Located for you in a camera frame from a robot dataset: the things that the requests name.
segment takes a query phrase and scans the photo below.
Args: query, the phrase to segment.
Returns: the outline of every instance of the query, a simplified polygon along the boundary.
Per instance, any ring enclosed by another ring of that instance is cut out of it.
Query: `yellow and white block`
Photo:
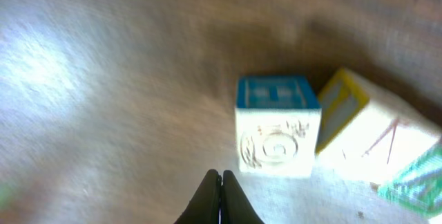
[[[442,134],[400,97],[346,68],[318,100],[323,108],[318,159],[346,179],[390,180]]]

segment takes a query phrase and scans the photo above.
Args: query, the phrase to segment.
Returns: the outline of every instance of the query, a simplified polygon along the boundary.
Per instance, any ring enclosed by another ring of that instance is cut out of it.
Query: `yellow block face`
[[[316,153],[324,150],[336,135],[369,102],[366,92],[344,68],[340,69],[329,80],[319,93],[318,100],[323,108],[320,133]]]

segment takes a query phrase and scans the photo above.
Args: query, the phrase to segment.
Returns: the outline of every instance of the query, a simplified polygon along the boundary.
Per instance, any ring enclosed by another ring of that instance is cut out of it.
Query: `blue block face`
[[[303,76],[252,76],[238,82],[236,107],[241,109],[320,109]]]

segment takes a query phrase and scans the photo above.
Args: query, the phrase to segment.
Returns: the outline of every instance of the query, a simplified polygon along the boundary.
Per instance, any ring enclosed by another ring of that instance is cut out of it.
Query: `yellow border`
[[[355,110],[353,114],[351,114],[343,124],[336,129],[336,131],[330,136],[330,138],[324,142],[322,142],[319,146],[316,147],[316,153],[319,154],[323,151],[327,146],[332,142],[332,140],[341,132],[345,126],[347,126],[350,121],[363,109],[369,102],[369,96],[364,92],[363,88],[361,88],[352,78],[352,75],[346,68],[340,68],[338,72],[329,80],[329,82],[325,85],[325,87],[319,93],[318,99],[321,102],[324,96],[332,89],[332,87],[339,83],[339,81],[343,82],[343,84],[349,89],[350,93],[356,98],[358,102],[358,108]],[[332,102],[330,108],[327,112],[323,112],[323,117],[321,118],[321,128],[324,125],[325,121],[328,117],[336,110],[339,106],[339,103],[343,102],[348,97],[346,92],[340,92],[339,96],[335,101]]]

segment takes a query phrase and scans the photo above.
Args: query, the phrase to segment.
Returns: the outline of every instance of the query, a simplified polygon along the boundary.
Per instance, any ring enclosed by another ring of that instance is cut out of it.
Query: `block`
[[[346,68],[318,100],[323,107],[318,159],[346,179],[391,180],[442,134],[400,97]]]
[[[429,218],[430,222],[441,220],[442,143],[434,145],[392,181],[380,186],[378,195]]]
[[[321,109],[305,77],[243,77],[235,112],[240,171],[310,176]]]

